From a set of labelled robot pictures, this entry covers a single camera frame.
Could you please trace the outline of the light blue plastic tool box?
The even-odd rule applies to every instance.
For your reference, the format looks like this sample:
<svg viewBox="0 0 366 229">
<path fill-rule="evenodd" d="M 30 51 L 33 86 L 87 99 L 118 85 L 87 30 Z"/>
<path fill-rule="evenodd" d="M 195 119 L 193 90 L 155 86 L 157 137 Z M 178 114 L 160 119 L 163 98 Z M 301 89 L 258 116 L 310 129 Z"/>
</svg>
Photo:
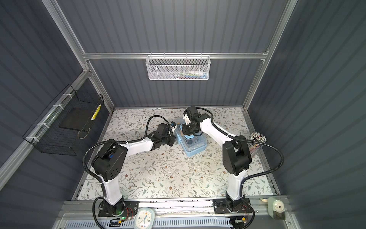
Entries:
<svg viewBox="0 0 366 229">
<path fill-rule="evenodd" d="M 184 119 L 176 118 L 173 121 L 178 126 L 174 131 L 177 143 L 182 146 L 188 157 L 197 155 L 206 149 L 207 139 L 202 132 L 200 135 L 184 135 L 182 131 L 182 124 L 185 123 Z"/>
</svg>

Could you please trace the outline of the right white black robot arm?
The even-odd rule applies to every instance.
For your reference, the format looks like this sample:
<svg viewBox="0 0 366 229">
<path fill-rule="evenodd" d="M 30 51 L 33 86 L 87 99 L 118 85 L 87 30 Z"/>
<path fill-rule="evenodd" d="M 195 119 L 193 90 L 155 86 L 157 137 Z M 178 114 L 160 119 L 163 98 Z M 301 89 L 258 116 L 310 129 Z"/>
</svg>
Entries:
<svg viewBox="0 0 366 229">
<path fill-rule="evenodd" d="M 245 204 L 243 185 L 252 178 L 264 176 L 280 169 L 284 163 L 283 153 L 276 147 L 265 142 L 246 139 L 242 135 L 234 135 L 214 122 L 213 113 L 206 108 L 190 106 L 185 109 L 182 124 L 184 135 L 205 133 L 222 147 L 222 162 L 225 170 L 230 174 L 226 191 L 226 207 L 230 212 L 238 211 Z M 278 165 L 274 168 L 254 175 L 248 175 L 247 170 L 252 163 L 252 156 L 248 144 L 258 144 L 275 151 L 280 156 Z"/>
</svg>

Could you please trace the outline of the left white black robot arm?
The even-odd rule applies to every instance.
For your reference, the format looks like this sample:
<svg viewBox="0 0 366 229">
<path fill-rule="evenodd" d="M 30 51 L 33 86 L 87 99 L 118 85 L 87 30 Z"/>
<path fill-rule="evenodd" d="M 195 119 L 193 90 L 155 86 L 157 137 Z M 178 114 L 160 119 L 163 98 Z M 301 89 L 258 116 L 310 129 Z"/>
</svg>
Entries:
<svg viewBox="0 0 366 229">
<path fill-rule="evenodd" d="M 164 145 L 173 146 L 176 139 L 173 132 L 177 127 L 175 122 L 168 122 L 161 115 L 153 115 L 147 121 L 142 138 L 130 141 L 110 139 L 97 143 L 86 151 L 83 167 L 101 185 L 102 203 L 110 215 L 121 216 L 127 211 L 118 183 L 126 158 Z"/>
</svg>

